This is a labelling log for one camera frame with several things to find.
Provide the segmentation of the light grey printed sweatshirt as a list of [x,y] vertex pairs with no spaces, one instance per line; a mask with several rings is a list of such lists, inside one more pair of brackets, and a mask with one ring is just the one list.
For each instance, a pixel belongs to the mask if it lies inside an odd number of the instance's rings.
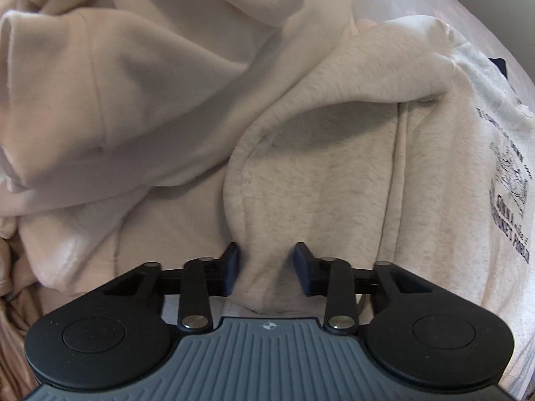
[[246,130],[224,208],[236,308],[317,315],[288,254],[402,266],[500,316],[502,387],[534,390],[534,114],[448,24],[408,16],[332,52]]

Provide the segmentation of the dark navy garment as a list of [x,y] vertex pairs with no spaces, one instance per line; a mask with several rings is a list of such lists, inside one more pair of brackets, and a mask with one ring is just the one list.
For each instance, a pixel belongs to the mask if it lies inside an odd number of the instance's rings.
[[490,61],[498,68],[503,77],[508,78],[507,64],[503,58],[490,58]]

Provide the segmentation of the pink polka dot bedsheet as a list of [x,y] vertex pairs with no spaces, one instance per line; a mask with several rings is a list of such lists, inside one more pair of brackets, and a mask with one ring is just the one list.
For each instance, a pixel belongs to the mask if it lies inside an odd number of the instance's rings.
[[354,0],[361,30],[408,15],[435,16],[485,55],[502,58],[521,101],[534,104],[534,0]]

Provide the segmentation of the beige fleece garment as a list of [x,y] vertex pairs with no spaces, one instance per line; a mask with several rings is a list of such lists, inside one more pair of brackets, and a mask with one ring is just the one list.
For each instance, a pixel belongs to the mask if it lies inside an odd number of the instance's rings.
[[114,271],[154,186],[225,161],[353,31],[354,0],[1,0],[1,397],[34,387],[33,286]]

